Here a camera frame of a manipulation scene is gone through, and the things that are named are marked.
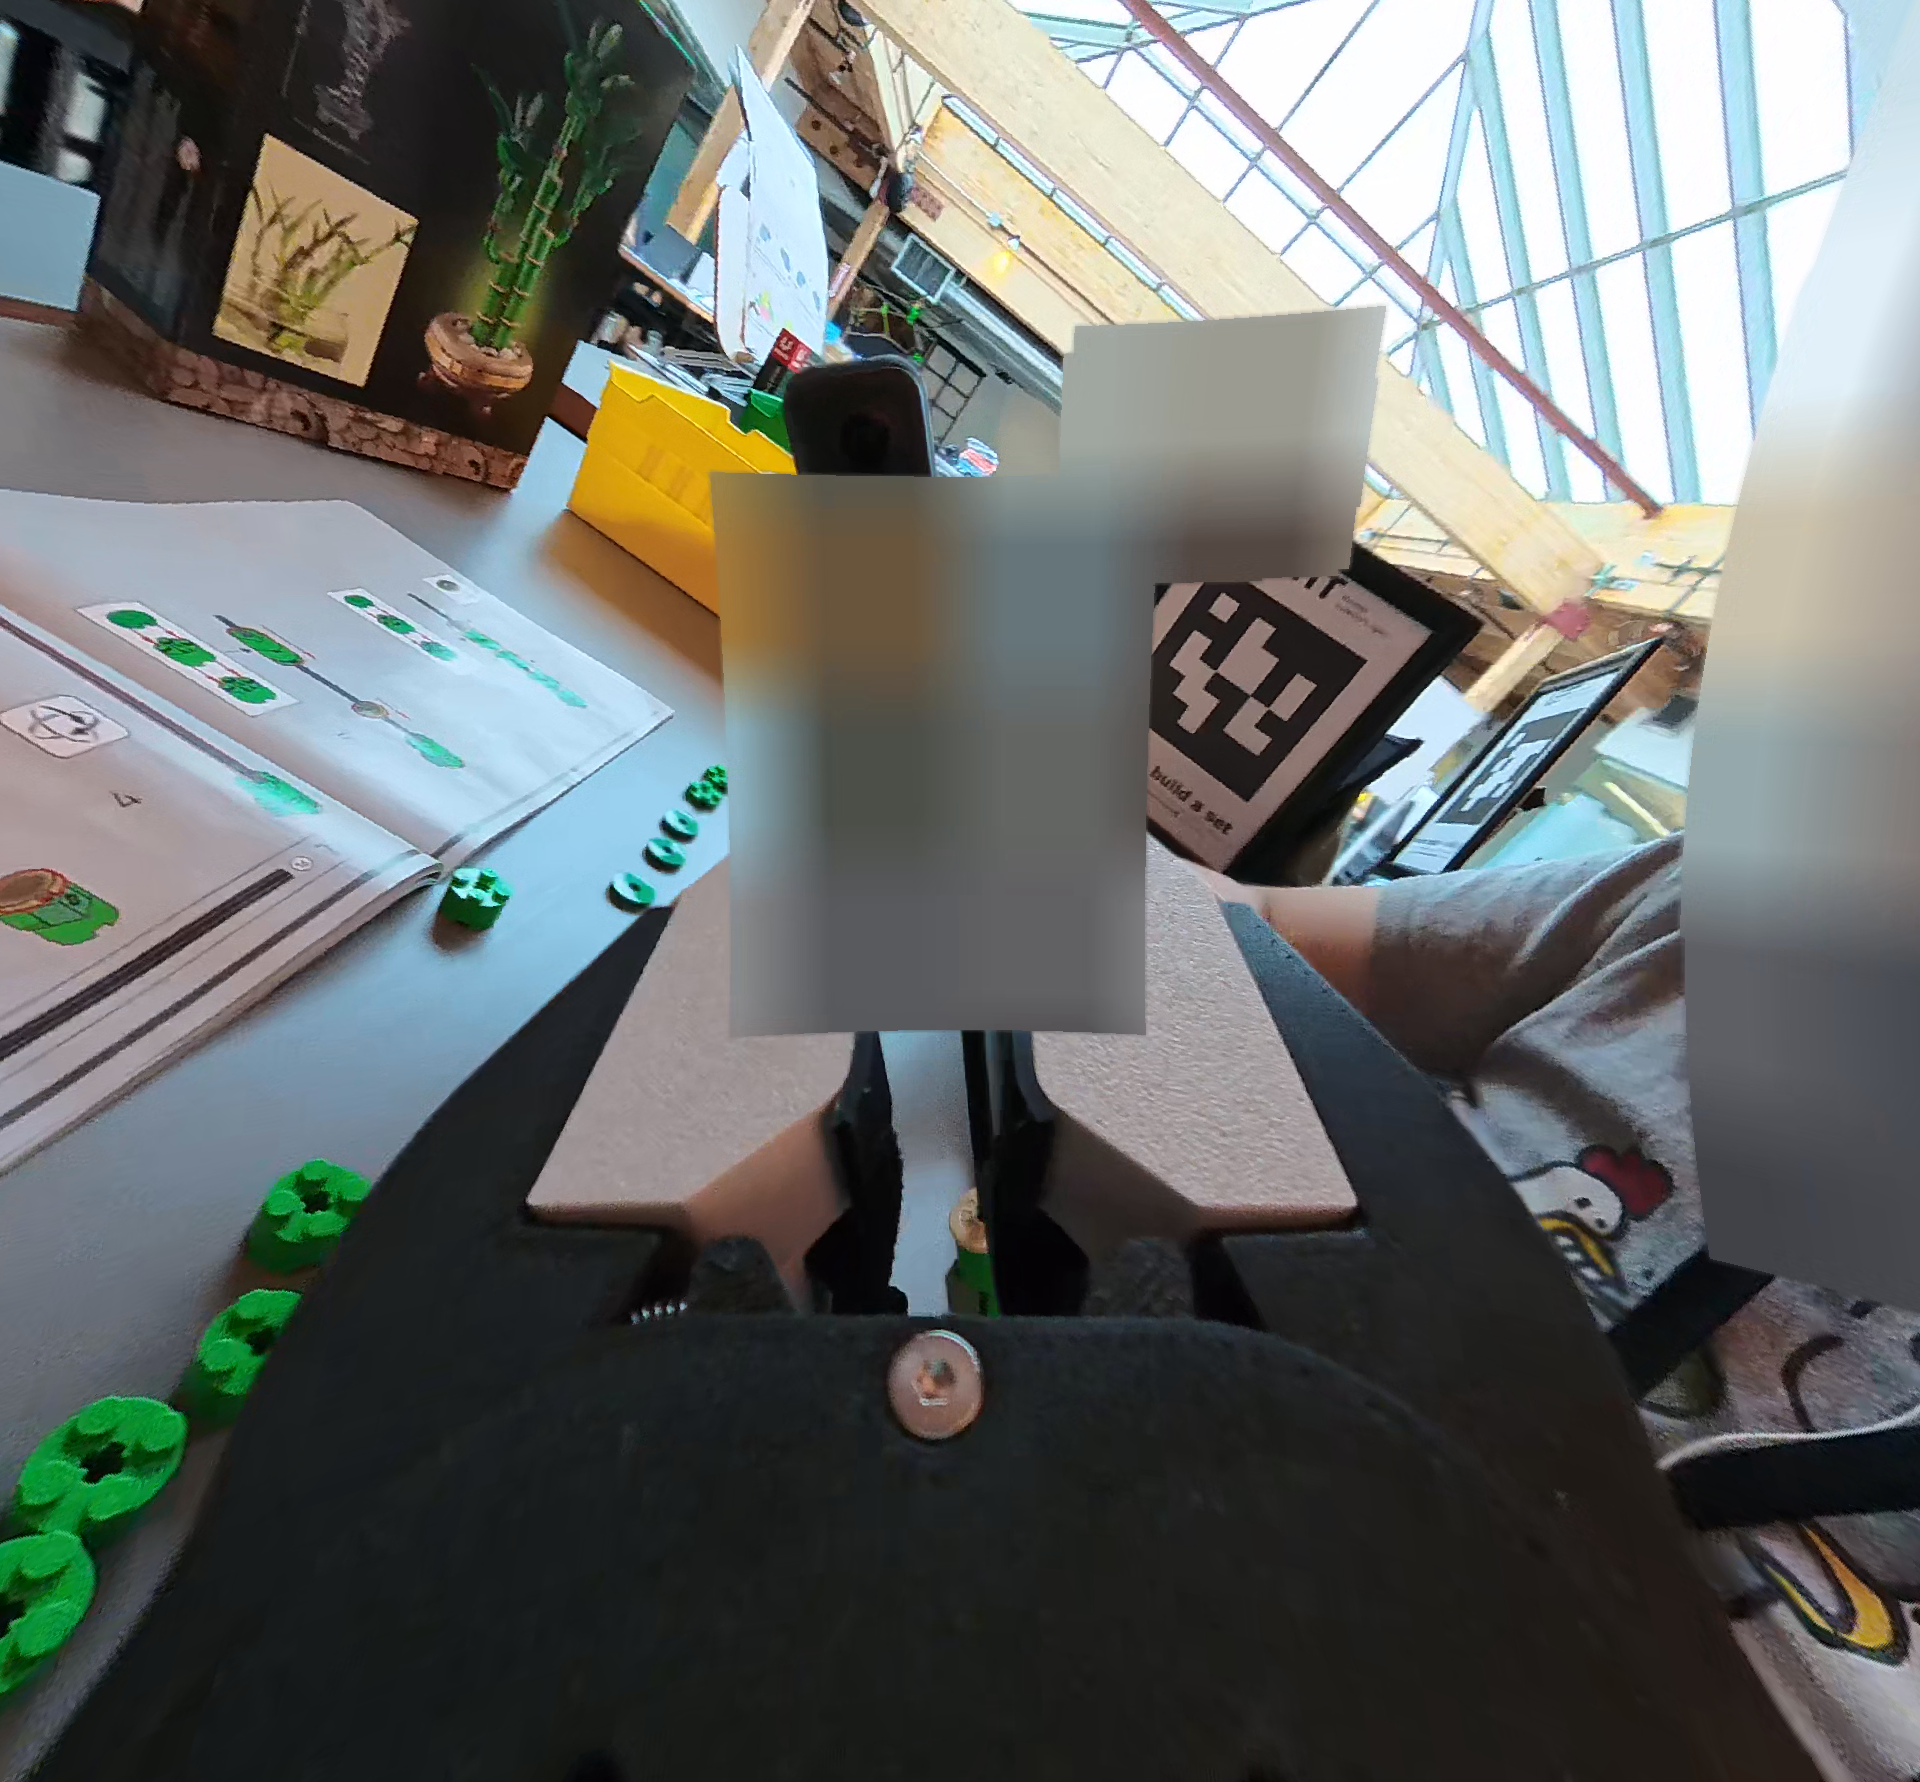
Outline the small framed marker sign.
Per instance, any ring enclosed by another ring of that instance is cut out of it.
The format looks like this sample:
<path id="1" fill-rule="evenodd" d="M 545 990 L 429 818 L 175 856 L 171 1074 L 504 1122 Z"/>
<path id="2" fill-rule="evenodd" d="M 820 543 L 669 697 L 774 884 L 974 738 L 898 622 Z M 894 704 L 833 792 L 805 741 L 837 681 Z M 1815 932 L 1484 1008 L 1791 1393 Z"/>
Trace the small framed marker sign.
<path id="1" fill-rule="evenodd" d="M 1571 749 L 1665 641 L 1654 639 L 1550 674 L 1507 724 L 1462 767 L 1421 818 L 1401 837 L 1371 878 L 1397 882 L 1452 874 L 1535 792 L 1549 770 Z"/>

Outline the yellow plastic bin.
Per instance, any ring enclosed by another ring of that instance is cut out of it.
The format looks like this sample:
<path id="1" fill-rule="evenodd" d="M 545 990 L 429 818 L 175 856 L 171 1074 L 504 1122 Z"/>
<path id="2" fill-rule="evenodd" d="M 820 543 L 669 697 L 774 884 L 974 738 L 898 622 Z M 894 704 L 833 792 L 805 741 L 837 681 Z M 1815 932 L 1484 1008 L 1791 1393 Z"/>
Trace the yellow plastic bin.
<path id="1" fill-rule="evenodd" d="M 719 612 L 713 474 L 792 474 L 792 455 L 714 399 L 617 361 L 568 509 L 683 594 Z"/>

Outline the white hanging paper sheets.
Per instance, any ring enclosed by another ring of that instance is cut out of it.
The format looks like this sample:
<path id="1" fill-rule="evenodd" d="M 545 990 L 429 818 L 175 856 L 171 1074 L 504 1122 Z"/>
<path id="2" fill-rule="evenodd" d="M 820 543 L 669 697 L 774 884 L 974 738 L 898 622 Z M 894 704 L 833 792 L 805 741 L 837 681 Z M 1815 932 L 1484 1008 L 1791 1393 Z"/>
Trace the white hanging paper sheets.
<path id="1" fill-rule="evenodd" d="M 783 330 L 822 349 L 831 269 L 811 151 L 745 49 L 732 93 L 745 125 L 719 169 L 714 321 L 724 354 L 760 365 Z"/>

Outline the person's right forearm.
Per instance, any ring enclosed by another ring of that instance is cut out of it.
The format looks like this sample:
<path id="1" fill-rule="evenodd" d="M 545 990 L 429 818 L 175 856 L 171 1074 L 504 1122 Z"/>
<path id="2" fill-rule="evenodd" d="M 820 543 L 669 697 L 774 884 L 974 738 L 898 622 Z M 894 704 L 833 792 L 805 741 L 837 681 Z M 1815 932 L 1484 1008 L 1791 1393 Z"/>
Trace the person's right forearm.
<path id="1" fill-rule="evenodd" d="M 1363 994 L 1378 940 L 1380 894 L 1368 886 L 1272 886 L 1201 869 L 1221 904 L 1242 904 L 1350 997 Z"/>

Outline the open instruction booklet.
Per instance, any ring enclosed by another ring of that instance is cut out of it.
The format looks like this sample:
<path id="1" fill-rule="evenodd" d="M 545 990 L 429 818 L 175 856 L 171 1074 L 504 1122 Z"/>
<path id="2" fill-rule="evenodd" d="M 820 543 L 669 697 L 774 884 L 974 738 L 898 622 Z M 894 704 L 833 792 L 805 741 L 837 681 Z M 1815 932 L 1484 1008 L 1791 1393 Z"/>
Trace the open instruction booklet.
<path id="1" fill-rule="evenodd" d="M 349 501 L 5 491 L 5 1167 L 667 720 Z"/>

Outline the black bamboo print box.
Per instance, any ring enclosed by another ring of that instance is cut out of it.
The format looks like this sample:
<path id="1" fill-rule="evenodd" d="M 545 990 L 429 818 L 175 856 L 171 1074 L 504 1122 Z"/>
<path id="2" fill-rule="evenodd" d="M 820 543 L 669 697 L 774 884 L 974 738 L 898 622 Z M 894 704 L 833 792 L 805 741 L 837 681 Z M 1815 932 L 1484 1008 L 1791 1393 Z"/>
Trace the black bamboo print box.
<path id="1" fill-rule="evenodd" d="M 145 0 L 80 326 L 160 401 L 510 491 L 694 82 L 638 0 Z"/>

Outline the grey printed t-shirt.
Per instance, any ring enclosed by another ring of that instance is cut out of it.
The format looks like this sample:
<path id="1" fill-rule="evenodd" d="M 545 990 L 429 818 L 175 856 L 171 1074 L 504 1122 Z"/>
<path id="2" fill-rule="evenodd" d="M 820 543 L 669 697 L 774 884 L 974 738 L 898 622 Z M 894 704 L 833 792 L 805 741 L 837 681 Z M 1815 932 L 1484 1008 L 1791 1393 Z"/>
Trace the grey printed t-shirt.
<path id="1" fill-rule="evenodd" d="M 1595 1322 L 1704 1248 L 1682 837 L 1380 886 L 1371 1020 L 1443 1083 Z M 1916 1315 L 1770 1280 L 1643 1405 L 1658 1458 L 1916 1414 Z M 1733 1636 L 1824 1778 L 1916 1778 L 1914 1509 L 1703 1535 Z"/>

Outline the large green round brick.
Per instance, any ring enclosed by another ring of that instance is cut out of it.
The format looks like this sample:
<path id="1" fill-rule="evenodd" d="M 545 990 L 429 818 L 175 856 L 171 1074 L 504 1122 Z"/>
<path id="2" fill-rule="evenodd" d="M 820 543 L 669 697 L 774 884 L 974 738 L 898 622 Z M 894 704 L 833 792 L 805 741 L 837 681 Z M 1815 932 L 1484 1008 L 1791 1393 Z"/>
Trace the large green round brick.
<path id="1" fill-rule="evenodd" d="M 273 1275 L 325 1266 L 369 1193 L 362 1172 L 311 1157 L 266 1188 L 247 1234 L 247 1260 Z"/>
<path id="2" fill-rule="evenodd" d="M 6 1531 L 68 1534 L 97 1554 L 136 1526 L 188 1445 L 181 1409 L 102 1395 L 42 1437 L 13 1485 Z"/>
<path id="3" fill-rule="evenodd" d="M 238 1416 L 299 1301 L 299 1289 L 247 1289 L 208 1322 L 175 1395 L 195 1428 Z"/>
<path id="4" fill-rule="evenodd" d="M 3 1700 L 33 1681 L 87 1620 L 99 1573 L 69 1531 L 30 1531 L 3 1544 Z"/>

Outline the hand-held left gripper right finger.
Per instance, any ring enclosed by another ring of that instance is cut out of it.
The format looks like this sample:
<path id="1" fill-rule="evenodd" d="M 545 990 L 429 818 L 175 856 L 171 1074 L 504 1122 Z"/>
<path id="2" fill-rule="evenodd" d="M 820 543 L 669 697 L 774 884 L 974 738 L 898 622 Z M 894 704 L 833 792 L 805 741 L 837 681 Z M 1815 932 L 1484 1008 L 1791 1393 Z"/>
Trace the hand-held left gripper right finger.
<path id="1" fill-rule="evenodd" d="M 1340 1229 L 1358 1194 L 1227 920 L 1146 856 L 1143 1030 L 994 1035 L 1003 1306 L 1082 1306 L 1131 1240 Z"/>

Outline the large framed marker sign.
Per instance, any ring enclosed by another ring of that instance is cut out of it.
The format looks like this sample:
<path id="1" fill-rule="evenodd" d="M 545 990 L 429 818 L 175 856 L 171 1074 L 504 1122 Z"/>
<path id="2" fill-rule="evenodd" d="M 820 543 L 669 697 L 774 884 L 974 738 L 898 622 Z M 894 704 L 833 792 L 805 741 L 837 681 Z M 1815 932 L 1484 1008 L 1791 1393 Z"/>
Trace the large framed marker sign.
<path id="1" fill-rule="evenodd" d="M 1281 884 L 1410 753 L 1395 724 L 1480 620 L 1356 546 L 1330 576 L 1169 584 L 1152 633 L 1148 824 L 1205 867 Z"/>

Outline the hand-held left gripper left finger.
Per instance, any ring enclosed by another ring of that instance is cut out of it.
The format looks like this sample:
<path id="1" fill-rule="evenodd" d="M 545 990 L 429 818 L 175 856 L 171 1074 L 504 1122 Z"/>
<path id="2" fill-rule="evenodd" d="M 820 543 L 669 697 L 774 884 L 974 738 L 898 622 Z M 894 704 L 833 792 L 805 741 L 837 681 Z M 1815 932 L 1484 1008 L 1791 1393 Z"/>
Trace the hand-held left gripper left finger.
<path id="1" fill-rule="evenodd" d="M 901 1157 L 879 1035 L 734 1035 L 732 906 L 682 896 L 530 1210 L 693 1249 L 758 1241 L 822 1310 L 900 1310 Z"/>

